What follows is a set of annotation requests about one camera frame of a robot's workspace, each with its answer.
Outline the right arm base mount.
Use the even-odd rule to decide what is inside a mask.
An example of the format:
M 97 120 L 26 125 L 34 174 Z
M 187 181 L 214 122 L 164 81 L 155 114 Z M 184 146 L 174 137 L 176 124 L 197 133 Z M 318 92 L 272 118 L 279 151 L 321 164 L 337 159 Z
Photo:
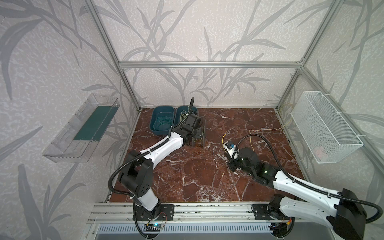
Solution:
M 282 218 L 268 209 L 268 204 L 252 204 L 251 211 L 255 220 L 282 220 Z

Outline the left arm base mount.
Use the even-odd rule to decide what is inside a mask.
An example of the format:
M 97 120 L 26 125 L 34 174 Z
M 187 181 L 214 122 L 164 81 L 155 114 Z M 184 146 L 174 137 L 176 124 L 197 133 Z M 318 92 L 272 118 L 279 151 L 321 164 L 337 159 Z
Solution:
M 133 220 L 136 221 L 172 221 L 175 213 L 175 205 L 172 204 L 158 204 L 151 211 L 144 207 L 134 205 Z

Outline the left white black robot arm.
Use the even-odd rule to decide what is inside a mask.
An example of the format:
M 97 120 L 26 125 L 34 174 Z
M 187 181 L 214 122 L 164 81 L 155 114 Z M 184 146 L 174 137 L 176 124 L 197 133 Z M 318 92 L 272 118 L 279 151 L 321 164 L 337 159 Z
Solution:
M 110 176 L 110 192 L 129 196 L 136 206 L 147 212 L 155 212 L 160 208 L 160 200 L 152 190 L 154 169 L 174 151 L 183 146 L 193 146 L 194 140 L 203 137 L 204 121 L 192 113 L 194 102 L 195 99 L 191 98 L 185 117 L 171 126 L 166 137 L 141 152 L 131 152 L 131 159 Z

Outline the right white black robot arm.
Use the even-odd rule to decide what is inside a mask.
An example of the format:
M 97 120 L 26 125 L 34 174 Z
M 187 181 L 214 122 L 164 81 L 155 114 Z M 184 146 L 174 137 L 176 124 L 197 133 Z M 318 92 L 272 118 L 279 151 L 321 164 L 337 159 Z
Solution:
M 265 141 L 276 166 L 262 162 L 252 149 L 242 149 L 240 146 L 246 137 L 242 137 L 237 144 L 232 141 L 222 144 L 233 172 L 240 169 L 260 185 L 296 197 L 291 199 L 275 195 L 268 206 L 270 216 L 305 219 L 332 229 L 344 240 L 362 240 L 365 226 L 383 215 L 384 211 L 379 205 L 359 200 L 348 189 L 339 192 L 290 175 L 279 161 L 271 143 L 264 136 L 256 136 Z

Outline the grey perforated cable spool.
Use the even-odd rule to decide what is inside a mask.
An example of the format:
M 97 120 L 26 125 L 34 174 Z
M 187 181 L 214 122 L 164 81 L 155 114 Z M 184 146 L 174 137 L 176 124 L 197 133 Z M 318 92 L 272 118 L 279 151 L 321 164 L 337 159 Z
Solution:
M 200 137 L 198 138 L 200 146 L 204 149 L 206 146 L 206 120 L 202 118 L 200 124 Z

